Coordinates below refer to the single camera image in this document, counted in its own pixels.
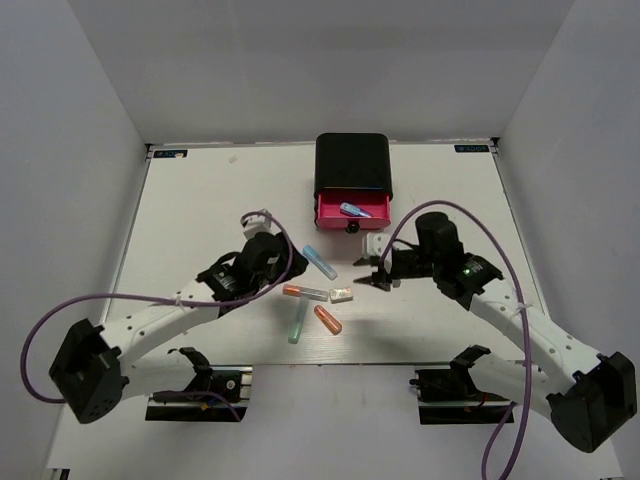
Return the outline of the blue transparent correction tape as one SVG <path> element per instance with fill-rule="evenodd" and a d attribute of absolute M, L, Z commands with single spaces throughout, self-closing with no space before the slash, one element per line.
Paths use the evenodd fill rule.
<path fill-rule="evenodd" d="M 343 215 L 351 218 L 372 218 L 373 217 L 371 213 L 348 202 L 341 203 L 339 210 Z"/>

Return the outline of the pink drawer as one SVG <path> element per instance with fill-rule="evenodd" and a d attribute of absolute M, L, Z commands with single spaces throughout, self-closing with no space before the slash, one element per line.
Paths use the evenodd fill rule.
<path fill-rule="evenodd" d="M 348 234 L 383 230 L 391 224 L 393 196 L 378 189 L 325 188 L 315 193 L 315 225 Z"/>

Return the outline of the orange transparent correction tape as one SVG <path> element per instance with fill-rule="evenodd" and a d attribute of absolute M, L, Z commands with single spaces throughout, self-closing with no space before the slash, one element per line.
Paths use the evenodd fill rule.
<path fill-rule="evenodd" d="M 338 335 L 342 331 L 342 324 L 323 306 L 316 305 L 314 314 L 332 335 Z"/>

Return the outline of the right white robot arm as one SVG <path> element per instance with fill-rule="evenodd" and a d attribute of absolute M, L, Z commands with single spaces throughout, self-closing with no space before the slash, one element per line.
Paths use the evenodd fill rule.
<path fill-rule="evenodd" d="M 390 291 L 405 279 L 430 278 L 438 290 L 487 322 L 529 355 L 525 366 L 472 345 L 449 363 L 446 389 L 472 399 L 488 393 L 529 406 L 573 447 L 594 452 L 638 411 L 633 363 L 604 355 L 526 305 L 502 272 L 465 251 L 455 224 L 441 212 L 419 216 L 418 242 L 397 249 L 390 235 L 368 233 L 358 265 L 373 272 L 360 283 Z"/>

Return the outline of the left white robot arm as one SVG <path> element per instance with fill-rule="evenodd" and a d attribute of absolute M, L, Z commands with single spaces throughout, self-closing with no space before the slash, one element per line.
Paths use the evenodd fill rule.
<path fill-rule="evenodd" d="M 149 352 L 302 275 L 307 266 L 285 233 L 258 232 L 169 298 L 148 298 L 143 310 L 104 325 L 73 324 L 49 376 L 76 420 L 93 423 L 120 401 L 149 393 L 144 382 L 150 376 L 138 364 Z"/>

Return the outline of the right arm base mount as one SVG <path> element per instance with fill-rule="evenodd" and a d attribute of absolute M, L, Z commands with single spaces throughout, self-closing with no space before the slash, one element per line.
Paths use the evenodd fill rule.
<path fill-rule="evenodd" d="M 507 423 L 514 422 L 510 402 L 479 390 L 471 379 L 470 369 L 490 353 L 473 345 L 449 364 L 414 371 L 409 385 L 417 397 L 421 425 L 497 425 L 504 415 Z"/>

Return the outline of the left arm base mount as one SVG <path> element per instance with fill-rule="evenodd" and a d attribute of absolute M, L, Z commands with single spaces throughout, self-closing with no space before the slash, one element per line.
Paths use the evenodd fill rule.
<path fill-rule="evenodd" d="M 253 368 L 213 365 L 193 347 L 171 348 L 162 373 L 176 385 L 163 383 L 150 393 L 145 419 L 151 422 L 237 423 L 249 407 Z"/>

